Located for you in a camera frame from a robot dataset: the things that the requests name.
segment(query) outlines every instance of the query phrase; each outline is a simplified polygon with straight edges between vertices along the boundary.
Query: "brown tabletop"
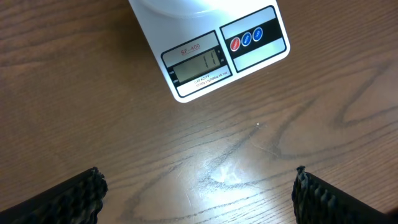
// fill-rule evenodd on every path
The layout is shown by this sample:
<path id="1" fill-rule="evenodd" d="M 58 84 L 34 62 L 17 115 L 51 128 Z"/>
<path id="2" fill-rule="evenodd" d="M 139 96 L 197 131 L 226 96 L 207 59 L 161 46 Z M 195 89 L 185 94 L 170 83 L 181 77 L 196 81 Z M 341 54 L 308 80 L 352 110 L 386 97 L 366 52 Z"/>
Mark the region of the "brown tabletop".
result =
<path id="1" fill-rule="evenodd" d="M 0 2 L 0 210 L 96 166 L 99 223 L 289 223 L 295 168 L 398 205 L 398 2 L 279 1 L 286 59 L 177 103 L 127 0 Z"/>

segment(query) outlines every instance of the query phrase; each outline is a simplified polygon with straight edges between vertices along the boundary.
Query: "scale platform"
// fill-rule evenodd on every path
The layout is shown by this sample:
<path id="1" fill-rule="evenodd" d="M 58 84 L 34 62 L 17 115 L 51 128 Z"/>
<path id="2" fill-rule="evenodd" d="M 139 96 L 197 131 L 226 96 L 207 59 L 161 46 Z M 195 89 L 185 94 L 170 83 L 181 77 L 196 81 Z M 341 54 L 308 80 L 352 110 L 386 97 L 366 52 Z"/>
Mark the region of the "scale platform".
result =
<path id="1" fill-rule="evenodd" d="M 285 58 L 276 0 L 129 0 L 174 98 L 186 103 Z"/>

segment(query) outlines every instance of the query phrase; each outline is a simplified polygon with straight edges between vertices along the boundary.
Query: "digital scale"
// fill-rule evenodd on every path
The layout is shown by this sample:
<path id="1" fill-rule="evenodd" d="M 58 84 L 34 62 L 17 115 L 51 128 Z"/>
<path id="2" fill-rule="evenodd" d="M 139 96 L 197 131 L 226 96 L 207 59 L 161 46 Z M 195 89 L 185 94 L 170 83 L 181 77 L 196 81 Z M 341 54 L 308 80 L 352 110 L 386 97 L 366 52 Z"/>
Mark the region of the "digital scale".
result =
<path id="1" fill-rule="evenodd" d="M 191 101 L 287 56 L 276 0 L 129 0 L 174 98 Z"/>

